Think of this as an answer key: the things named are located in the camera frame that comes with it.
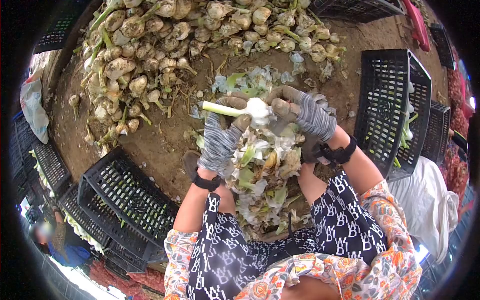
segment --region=floral shirt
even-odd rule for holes
[[[360,204],[375,218],[388,238],[388,250],[379,253],[371,265],[361,259],[309,253],[289,257],[269,266],[247,284],[236,299],[278,300],[282,288],[299,282],[299,276],[322,280],[338,291],[342,300],[405,299],[415,291],[422,269],[415,261],[403,209],[388,191],[385,180],[368,190]],[[165,272],[165,299],[187,299],[190,256],[198,232],[172,229],[165,239],[169,258]]]

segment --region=white cloth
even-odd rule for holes
[[[420,156],[412,176],[388,184],[405,212],[407,230],[432,254],[444,260],[448,233],[458,224],[458,195],[448,191],[438,166]]]

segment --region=black wristband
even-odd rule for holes
[[[213,192],[214,190],[216,190],[220,186],[221,182],[222,182],[222,179],[218,175],[215,176],[215,178],[213,178],[212,180],[207,180],[198,176],[198,173],[195,175],[195,179],[193,180],[193,183],[196,186],[202,189],[206,189],[209,192]]]

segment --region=work glove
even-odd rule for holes
[[[244,109],[247,107],[247,99],[248,96],[245,94],[232,93],[230,96],[219,98],[216,103]],[[241,114],[228,127],[228,120],[224,116],[210,112],[205,122],[205,148],[197,161],[198,167],[221,172],[233,156],[241,135],[251,121],[252,117],[249,114]]]
[[[277,116],[297,123],[303,131],[317,136],[319,142],[328,141],[335,132],[336,118],[329,116],[308,94],[291,86],[272,90],[266,102]]]

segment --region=garlic stem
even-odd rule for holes
[[[241,114],[244,114],[245,111],[240,109],[231,108],[228,106],[220,105],[217,103],[212,103],[208,101],[200,101],[198,102],[198,106],[202,109],[215,112],[221,115],[231,116],[231,117],[238,117]]]

